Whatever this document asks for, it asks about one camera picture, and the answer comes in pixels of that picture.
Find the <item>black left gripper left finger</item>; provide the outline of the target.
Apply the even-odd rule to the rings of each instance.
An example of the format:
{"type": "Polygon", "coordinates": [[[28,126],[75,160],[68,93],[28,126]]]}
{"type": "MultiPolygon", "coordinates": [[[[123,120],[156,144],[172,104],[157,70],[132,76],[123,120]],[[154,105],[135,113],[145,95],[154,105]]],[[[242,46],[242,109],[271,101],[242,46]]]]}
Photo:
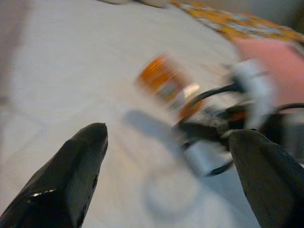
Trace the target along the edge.
{"type": "Polygon", "coordinates": [[[108,148],[105,123],[68,139],[0,216],[0,228],[82,228],[108,148]]]}

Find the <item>pink pillow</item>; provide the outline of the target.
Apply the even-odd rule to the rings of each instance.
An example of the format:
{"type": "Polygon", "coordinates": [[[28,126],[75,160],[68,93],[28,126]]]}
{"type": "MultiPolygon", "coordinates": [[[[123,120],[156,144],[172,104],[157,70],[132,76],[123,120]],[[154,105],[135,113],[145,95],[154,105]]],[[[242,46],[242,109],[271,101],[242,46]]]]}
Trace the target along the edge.
{"type": "Polygon", "coordinates": [[[274,39],[237,39],[234,44],[240,62],[256,59],[268,71],[275,108],[304,103],[304,47],[274,39]]]}

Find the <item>yellow egg print blanket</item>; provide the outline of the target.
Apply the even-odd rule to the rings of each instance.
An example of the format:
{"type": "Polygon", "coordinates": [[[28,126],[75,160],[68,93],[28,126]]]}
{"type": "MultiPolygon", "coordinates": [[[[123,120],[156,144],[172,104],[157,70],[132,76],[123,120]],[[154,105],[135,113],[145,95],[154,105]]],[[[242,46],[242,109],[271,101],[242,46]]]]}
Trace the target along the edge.
{"type": "Polygon", "coordinates": [[[304,42],[304,34],[247,13],[221,10],[198,1],[171,0],[171,4],[230,41],[269,38],[304,42]]]}

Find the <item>picture cover book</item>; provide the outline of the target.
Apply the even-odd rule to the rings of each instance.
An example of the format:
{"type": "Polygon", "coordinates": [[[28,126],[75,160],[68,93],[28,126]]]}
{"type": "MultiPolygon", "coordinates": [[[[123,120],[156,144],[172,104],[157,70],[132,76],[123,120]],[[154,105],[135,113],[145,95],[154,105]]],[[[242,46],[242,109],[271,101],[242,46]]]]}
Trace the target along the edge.
{"type": "Polygon", "coordinates": [[[157,56],[142,70],[136,84],[177,120],[189,119],[205,105],[204,101],[193,102],[202,92],[199,84],[178,61],[165,54],[157,56]]]}

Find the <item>white quilted mattress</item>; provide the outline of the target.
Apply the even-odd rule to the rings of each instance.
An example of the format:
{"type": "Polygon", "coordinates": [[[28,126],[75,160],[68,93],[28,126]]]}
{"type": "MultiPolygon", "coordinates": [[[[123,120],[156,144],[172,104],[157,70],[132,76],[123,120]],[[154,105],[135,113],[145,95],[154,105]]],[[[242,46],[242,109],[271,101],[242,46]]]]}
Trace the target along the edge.
{"type": "Polygon", "coordinates": [[[235,45],[184,9],[100,0],[0,0],[0,214],[81,128],[109,146],[83,228],[260,228],[231,167],[197,177],[168,110],[136,84],[159,54],[204,90],[235,45]]]}

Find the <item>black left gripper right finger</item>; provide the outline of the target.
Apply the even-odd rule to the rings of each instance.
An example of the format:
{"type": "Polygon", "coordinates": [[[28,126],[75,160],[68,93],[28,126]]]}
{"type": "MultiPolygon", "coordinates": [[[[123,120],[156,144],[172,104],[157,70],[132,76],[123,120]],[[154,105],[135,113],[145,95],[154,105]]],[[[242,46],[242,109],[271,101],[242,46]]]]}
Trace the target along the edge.
{"type": "Polygon", "coordinates": [[[261,228],[304,228],[304,168],[258,131],[234,131],[230,152],[261,228]]]}

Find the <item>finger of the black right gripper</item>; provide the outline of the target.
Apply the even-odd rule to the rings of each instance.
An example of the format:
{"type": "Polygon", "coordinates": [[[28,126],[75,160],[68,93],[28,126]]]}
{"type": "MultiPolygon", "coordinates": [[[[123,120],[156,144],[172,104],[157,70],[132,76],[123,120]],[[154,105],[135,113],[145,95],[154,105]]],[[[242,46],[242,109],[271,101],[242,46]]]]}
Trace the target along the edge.
{"type": "Polygon", "coordinates": [[[173,126],[172,132],[175,139],[181,145],[191,145],[200,140],[220,143],[222,146],[228,146],[228,140],[221,138],[220,133],[213,126],[207,126],[193,122],[178,122],[173,126]]]}

